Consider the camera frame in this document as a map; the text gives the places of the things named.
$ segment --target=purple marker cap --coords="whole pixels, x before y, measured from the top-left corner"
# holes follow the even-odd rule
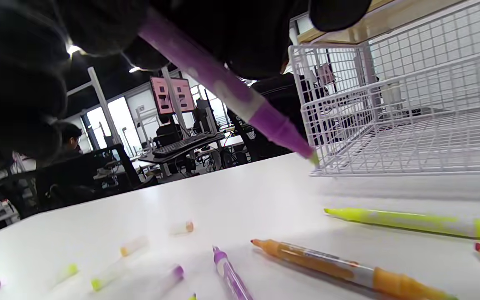
[[[311,159],[315,152],[290,120],[273,108],[257,91],[242,83],[208,51],[190,39],[154,8],[139,36],[164,57],[204,85],[228,108],[253,125],[269,140]]]
[[[217,264],[223,258],[227,258],[227,254],[221,251],[218,247],[212,246],[212,251],[214,251],[214,263]]]
[[[175,277],[181,279],[185,275],[185,270],[183,270],[181,266],[176,265],[173,268],[172,273],[174,274]]]

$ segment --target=white table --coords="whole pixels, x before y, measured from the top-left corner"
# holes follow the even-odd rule
[[[145,167],[152,167],[156,165],[156,163],[153,162],[146,162],[146,161],[133,161],[133,168],[138,169],[138,168],[145,168]]]
[[[480,200],[480,176],[332,179],[310,178],[310,170],[307,161],[288,154],[23,220],[0,230],[0,278],[6,282],[0,300],[148,300],[132,294],[145,285],[127,285],[135,273],[172,262],[185,268],[185,281],[165,300],[188,299],[192,292],[200,300],[223,300],[212,245],[227,252],[257,300],[375,298],[269,259],[251,246],[255,238],[405,273],[460,300],[480,299],[480,260],[471,240],[354,224],[322,212],[331,205],[480,216],[480,202],[471,201]],[[173,222],[188,219],[195,224],[192,234],[169,236]],[[90,274],[118,260],[120,245],[139,235],[149,237],[151,249],[138,267],[105,290],[89,292]],[[82,272],[50,292],[50,279],[70,262]]]
[[[242,145],[244,144],[244,140],[242,140],[242,137],[240,135],[235,135],[234,137],[229,136],[225,139],[219,140],[218,142],[208,144],[208,146],[210,146],[209,150],[201,150],[201,148],[196,150],[200,151],[199,156],[206,155],[212,151],[216,151],[216,149],[218,148],[218,143],[220,143],[221,148],[227,148]]]

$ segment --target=window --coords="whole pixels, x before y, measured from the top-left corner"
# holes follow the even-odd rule
[[[214,117],[216,118],[216,121],[219,122],[220,126],[226,125],[229,122],[226,106],[216,97],[216,95],[211,93],[211,91],[207,90],[202,84],[191,87],[190,91],[194,101],[196,101],[196,99],[208,100],[214,112]]]
[[[125,97],[116,99],[108,104],[108,110],[112,116],[114,126],[118,131],[125,152],[130,157],[137,156],[137,152],[142,150],[140,139],[138,138],[133,118],[129,112],[129,107]]]
[[[107,119],[103,114],[101,107],[96,108],[95,110],[90,110],[86,113],[92,130],[94,131],[95,139],[97,139],[97,144],[99,148],[103,149],[107,147],[107,142],[105,142],[105,136],[111,136],[110,129],[107,125]]]

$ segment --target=yellow highlighter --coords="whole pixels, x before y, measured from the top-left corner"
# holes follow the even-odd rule
[[[359,208],[325,209],[325,212],[339,219],[352,222],[480,239],[480,219]]]
[[[351,281],[398,299],[457,300],[453,295],[428,287],[406,275],[388,272],[379,267],[368,267],[316,250],[273,240],[251,240],[251,243],[276,258]]]

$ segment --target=ceiling light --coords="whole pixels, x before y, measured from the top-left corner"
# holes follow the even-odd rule
[[[66,51],[68,52],[68,54],[72,54],[74,53],[75,51],[79,51],[80,48],[77,47],[76,45],[69,45],[69,46],[66,46]]]

